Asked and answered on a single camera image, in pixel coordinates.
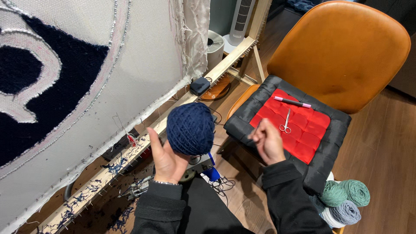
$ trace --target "scissors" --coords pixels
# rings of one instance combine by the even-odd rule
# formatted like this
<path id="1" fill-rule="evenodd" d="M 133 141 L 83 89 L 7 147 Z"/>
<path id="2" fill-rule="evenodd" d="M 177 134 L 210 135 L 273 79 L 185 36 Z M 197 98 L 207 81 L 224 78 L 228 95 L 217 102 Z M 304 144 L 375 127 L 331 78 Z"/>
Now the scissors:
<path id="1" fill-rule="evenodd" d="M 279 130 L 282 132 L 286 132 L 287 134 L 291 133 L 292 130 L 290 128 L 287 127 L 287 122 L 289 121 L 289 115 L 290 115 L 290 108 L 289 108 L 289 112 L 287 113 L 287 117 L 286 117 L 286 123 L 283 126 L 282 124 L 279 126 Z"/>

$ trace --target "black pants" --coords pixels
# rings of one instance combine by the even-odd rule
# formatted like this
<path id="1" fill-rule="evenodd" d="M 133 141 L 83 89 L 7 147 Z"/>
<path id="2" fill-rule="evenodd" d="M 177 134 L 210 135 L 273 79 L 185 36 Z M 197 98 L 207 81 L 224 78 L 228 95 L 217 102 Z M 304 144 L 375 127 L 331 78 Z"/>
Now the black pants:
<path id="1" fill-rule="evenodd" d="M 182 200 L 187 206 L 178 233 L 252 233 L 228 209 L 213 188 L 200 176 L 182 184 Z"/>

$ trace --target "chair backrest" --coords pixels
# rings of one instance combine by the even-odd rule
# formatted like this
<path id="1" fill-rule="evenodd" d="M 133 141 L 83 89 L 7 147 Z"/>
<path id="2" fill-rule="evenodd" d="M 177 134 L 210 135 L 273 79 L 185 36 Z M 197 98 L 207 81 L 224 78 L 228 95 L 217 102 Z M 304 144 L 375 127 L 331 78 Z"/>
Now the chair backrest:
<path id="1" fill-rule="evenodd" d="M 297 22 L 267 71 L 353 114 L 386 87 L 409 50 L 408 33 L 390 16 L 359 3 L 330 1 Z"/>

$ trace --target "wooden frame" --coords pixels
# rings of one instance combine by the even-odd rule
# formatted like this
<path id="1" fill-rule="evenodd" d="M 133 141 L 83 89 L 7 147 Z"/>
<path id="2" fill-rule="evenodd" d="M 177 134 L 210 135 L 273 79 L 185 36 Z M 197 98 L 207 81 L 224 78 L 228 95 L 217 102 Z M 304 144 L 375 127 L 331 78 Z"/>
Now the wooden frame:
<path id="1" fill-rule="evenodd" d="M 225 72 L 228 72 L 231 76 L 235 77 L 246 85 L 262 83 L 264 81 L 264 73 L 261 67 L 260 57 L 258 56 L 256 43 L 260 32 L 264 27 L 270 4 L 271 0 L 258 0 L 256 10 L 252 14 L 252 23 L 249 31 L 249 36 L 246 37 L 227 57 L 225 57 L 225 59 L 223 59 L 206 75 L 206 77 L 210 77 L 212 79 L 211 87 L 217 83 L 217 81 L 224 75 Z M 242 66 L 241 71 L 238 72 L 237 70 L 232 69 L 231 66 L 236 63 L 243 54 L 249 54 L 249 56 L 248 59 L 244 60 L 244 67 Z M 256 80 L 245 76 L 245 68 L 249 62 L 251 62 L 255 68 L 257 82 Z M 187 92 L 172 107 L 170 107 L 161 115 L 160 121 L 154 122 L 152 125 L 150 125 L 150 127 L 155 129 L 158 134 L 164 134 L 167 117 L 171 110 L 177 106 L 195 102 L 198 100 L 198 98 L 198 96 Z M 90 182 L 87 182 L 82 188 L 80 188 L 69 201 L 61 205 L 55 212 L 52 213 L 52 215 L 50 215 L 41 224 L 39 224 L 38 229 L 33 230 L 32 234 L 36 234 L 39 231 L 42 233 L 58 233 L 62 229 L 66 228 L 66 226 L 77 215 L 79 215 L 88 205 L 91 204 L 91 201 L 95 197 L 101 195 L 101 192 L 107 186 L 111 185 L 111 182 L 117 178 L 119 175 L 118 173 L 122 169 L 128 167 L 137 157 L 139 157 L 141 153 L 143 153 L 143 151 L 145 151 L 150 146 L 150 139 L 146 130 L 140 135 L 139 139 L 140 140 L 138 146 L 124 149 L 121 156 L 115 157 L 109 163 L 109 165 L 114 164 L 121 166 L 116 174 L 109 171 L 109 168 L 102 168 L 90 179 Z M 91 186 L 95 186 L 98 189 L 92 192 L 89 189 Z M 68 216 L 69 212 L 71 214 L 70 217 L 63 219 L 63 217 Z"/>

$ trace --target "red cushion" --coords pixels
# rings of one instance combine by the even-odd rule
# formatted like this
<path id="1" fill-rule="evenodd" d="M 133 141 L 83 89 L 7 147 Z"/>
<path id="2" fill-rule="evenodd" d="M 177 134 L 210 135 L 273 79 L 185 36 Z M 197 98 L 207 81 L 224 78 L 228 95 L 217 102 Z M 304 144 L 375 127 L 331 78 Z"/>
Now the red cushion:
<path id="1" fill-rule="evenodd" d="M 329 116 L 314 111 L 312 108 L 298 107 L 274 100 L 275 96 L 298 101 L 285 91 L 276 89 L 272 96 L 251 119 L 250 125 L 257 127 L 262 118 L 268 118 L 278 129 L 285 125 L 287 112 L 290 111 L 287 126 L 292 130 L 290 134 L 281 132 L 283 147 L 291 155 L 309 164 L 324 136 L 331 119 Z"/>

